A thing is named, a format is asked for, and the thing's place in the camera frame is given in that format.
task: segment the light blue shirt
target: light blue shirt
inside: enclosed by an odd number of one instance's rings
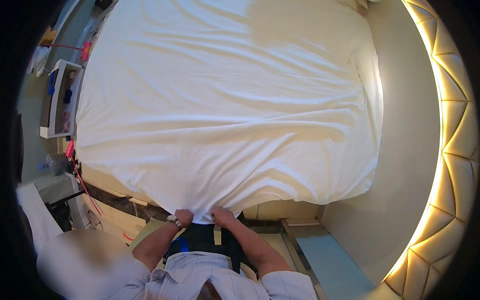
[[[135,260],[134,274],[111,300],[195,300],[210,282],[222,300],[316,300],[312,281],[291,271],[271,272],[260,281],[242,264],[240,274],[230,258],[209,252],[181,252],[168,258],[165,269],[152,273]]]

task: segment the red cable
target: red cable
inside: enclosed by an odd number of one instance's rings
[[[75,167],[75,171],[77,172],[78,178],[80,179],[80,183],[81,183],[82,186],[84,187],[85,193],[87,193],[88,198],[90,198],[90,201],[92,201],[93,207],[96,209],[96,212],[98,212],[98,214],[99,214],[100,216],[102,216],[101,212],[99,211],[99,209],[98,209],[97,206],[95,205],[95,202],[93,201],[92,197],[91,197],[90,194],[88,193],[87,188],[85,187],[84,180],[82,179],[82,176],[81,176],[80,173],[78,172],[77,165],[75,164],[75,161],[73,161],[73,166]]]

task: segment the pink object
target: pink object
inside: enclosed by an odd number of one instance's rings
[[[59,45],[59,44],[40,44],[39,46],[41,47],[61,47],[61,48],[70,48],[70,49],[76,49],[80,50],[82,52],[82,60],[87,61],[88,55],[90,54],[90,46],[92,45],[92,42],[86,42],[83,47],[77,48],[74,46],[67,46],[67,45]]]
[[[65,152],[65,155],[68,158],[73,157],[73,140],[70,140],[70,143],[68,144],[67,151]]]
[[[73,140],[70,140],[70,143],[68,144],[67,151],[65,152],[65,155],[66,155],[68,158],[71,158],[72,160],[73,160],[73,150],[74,150]],[[92,202],[93,207],[96,209],[96,212],[98,212],[98,215],[99,215],[99,216],[102,216],[102,213],[100,212],[100,210],[99,210],[98,207],[96,206],[95,202],[93,201],[92,197],[91,197],[90,194],[88,193],[87,188],[85,187],[84,180],[83,180],[82,176],[80,176],[80,173],[78,172],[77,165],[75,164],[75,162],[73,162],[73,167],[75,168],[75,171],[76,171],[77,174],[78,174],[78,178],[80,179],[80,183],[81,183],[82,186],[84,187],[84,190],[85,190],[85,192],[86,192],[87,195],[88,195],[88,198],[90,198],[90,201]]]

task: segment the blue strap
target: blue strap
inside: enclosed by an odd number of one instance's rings
[[[170,252],[170,249],[172,249],[173,244],[177,241],[180,243],[180,252],[188,252],[187,240],[184,239],[183,237],[178,237],[170,243],[170,247],[168,248],[167,252],[165,253],[165,256],[168,254],[168,252]]]
[[[180,251],[181,252],[188,252],[187,241],[182,237],[178,237],[178,238],[176,238],[176,240],[178,240],[180,242]]]

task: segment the bed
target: bed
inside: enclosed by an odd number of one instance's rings
[[[215,206],[365,193],[382,118],[370,28],[333,0],[120,0],[85,70],[76,147],[211,223]]]

